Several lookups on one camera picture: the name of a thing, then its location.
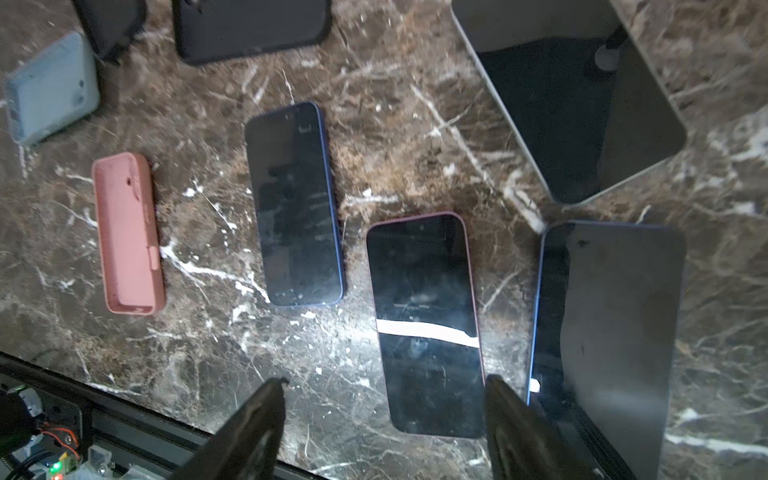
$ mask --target phone case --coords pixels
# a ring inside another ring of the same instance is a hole
[[[72,0],[72,4],[96,56],[114,64],[147,21],[145,0]]]
[[[93,52],[73,32],[5,79],[11,137],[25,147],[90,114],[99,104]]]
[[[151,315],[165,305],[147,160],[123,153],[94,162],[101,271],[107,307]]]
[[[173,10],[189,65],[314,45],[330,30],[329,0],[173,0]]]

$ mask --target brown marble surface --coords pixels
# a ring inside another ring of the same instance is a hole
[[[362,241],[377,220],[467,222],[486,372],[525,385],[538,234],[565,218],[681,229],[687,290],[662,472],[768,478],[768,4],[620,0],[689,129],[675,158],[578,209],[546,196],[443,0],[334,0],[322,45],[202,68],[174,50],[170,2],[102,103],[37,147],[0,121],[0,349],[214,431],[268,376],[291,378],[280,458],[329,478],[489,478],[485,441],[389,422]],[[0,70],[72,29],[66,0],[6,2]],[[326,112],[349,291],[275,310],[253,223],[243,124],[312,100]],[[91,162],[154,170],[167,306],[104,304]]]

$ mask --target black phone screen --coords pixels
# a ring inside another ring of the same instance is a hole
[[[253,118],[245,140],[270,301],[337,302],[341,253],[318,108],[304,103]]]
[[[406,433],[479,437],[483,370],[461,219],[380,223],[367,247],[392,424]]]
[[[685,127],[610,0],[452,4],[556,201],[578,204],[685,145]]]
[[[657,477],[684,261],[663,227],[545,234],[529,404],[607,478]]]

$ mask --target pink phone case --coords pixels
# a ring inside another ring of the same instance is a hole
[[[165,290],[147,159],[128,152],[102,158],[91,176],[107,307],[156,313],[165,305]]]

